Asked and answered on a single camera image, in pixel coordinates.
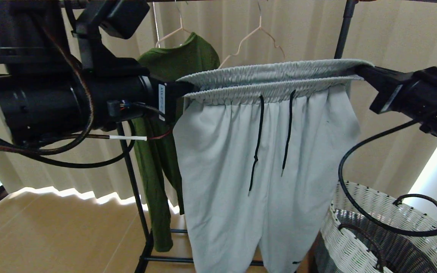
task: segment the clothing rack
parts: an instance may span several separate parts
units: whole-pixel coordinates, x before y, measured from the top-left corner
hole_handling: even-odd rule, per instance
[[[174,2],[175,0],[147,0],[147,2]],[[345,48],[345,42],[347,41],[348,31],[350,29],[350,22],[354,15],[355,5],[358,3],[358,0],[347,0],[345,5],[345,11],[343,13],[343,22],[340,30],[340,35],[338,37],[338,43],[336,45],[335,50],[335,59],[341,59],[343,55],[343,50]],[[122,123],[118,124],[118,134],[124,135],[124,128]],[[127,143],[126,140],[120,140],[121,148],[126,150]],[[132,186],[132,192],[134,194],[137,210],[139,213],[139,219],[141,220],[141,225],[143,227],[144,237],[146,238],[146,244],[144,245],[143,252],[139,257],[139,262],[137,264],[135,273],[144,273],[150,261],[156,262],[175,262],[175,263],[193,263],[192,258],[181,258],[181,257],[170,257],[170,256],[154,256],[151,255],[151,252],[154,247],[154,238],[151,230],[148,229],[148,224],[146,223],[146,218],[144,217],[144,210],[141,204],[141,198],[139,196],[139,190],[137,188],[137,182],[135,178],[134,168],[132,167],[132,162],[130,159],[129,153],[124,156],[124,160],[126,162],[126,168],[129,174],[130,184]],[[172,233],[182,233],[186,234],[188,231],[186,229],[172,229]],[[253,260],[250,263],[251,266],[264,266],[262,261]]]

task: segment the basket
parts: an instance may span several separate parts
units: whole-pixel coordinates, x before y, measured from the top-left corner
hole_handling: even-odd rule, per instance
[[[437,221],[411,206],[402,204],[406,197],[421,197],[437,202],[430,197],[418,194],[407,194],[394,199],[382,192],[372,190],[363,185],[346,182],[347,189],[371,216],[391,225],[412,231],[423,231],[437,228]],[[358,236],[359,231],[338,231],[340,225],[352,225],[365,236]],[[361,246],[348,239],[360,242]],[[393,273],[437,273],[437,236],[407,237],[385,230],[361,215],[350,203],[341,186],[338,184],[335,198],[321,228],[318,246],[315,250],[320,273],[353,273],[364,271],[362,266],[372,266],[374,254],[382,254],[385,272]]]

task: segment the curtain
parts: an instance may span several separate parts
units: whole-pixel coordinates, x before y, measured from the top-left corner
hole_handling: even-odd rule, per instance
[[[158,36],[163,37],[179,27],[177,6],[184,27],[211,43],[222,60],[235,53],[242,38],[259,24],[257,0],[154,3],[132,38],[120,40],[103,33],[104,45],[119,57],[139,57],[154,47]],[[281,45],[285,59],[272,40],[259,32],[243,44],[239,55],[230,58],[225,67],[333,57],[344,0],[261,0],[260,7],[262,26]],[[187,33],[179,33],[161,46],[175,47],[186,38]],[[71,52],[78,57],[76,41],[70,35],[68,39]],[[359,2],[343,57],[365,59],[380,67],[406,72],[437,66],[437,4],[398,0]],[[409,120],[399,113],[377,115],[369,111],[376,94],[365,82],[352,84],[351,101],[361,125],[361,139]],[[9,140],[1,118],[0,137]],[[357,150],[347,163],[345,178],[393,196],[407,193],[436,146],[437,138],[412,126]],[[86,140],[70,152],[52,158],[96,162],[109,159],[119,151],[118,142]],[[0,152],[0,180],[9,192],[22,187],[53,185],[58,190],[93,190],[96,197],[115,191],[123,199],[132,196],[123,161],[99,169],[64,169]]]

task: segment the floor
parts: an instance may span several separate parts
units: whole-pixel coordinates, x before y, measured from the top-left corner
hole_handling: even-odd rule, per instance
[[[171,226],[184,228],[184,218],[173,215]],[[191,256],[187,235],[175,234],[173,241],[166,254]],[[132,273],[144,243],[135,203],[112,198],[99,204],[95,198],[53,192],[18,192],[0,202],[0,273]],[[300,267],[299,273],[307,272],[307,264]],[[158,272],[192,273],[194,268],[150,262],[147,273]],[[251,267],[247,272],[266,270]]]

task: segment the white cable connector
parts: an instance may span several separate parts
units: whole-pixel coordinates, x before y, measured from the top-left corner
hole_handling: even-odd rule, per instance
[[[138,136],[138,135],[132,135],[132,136],[125,136],[125,135],[110,135],[110,140],[144,140],[147,141],[147,136]]]

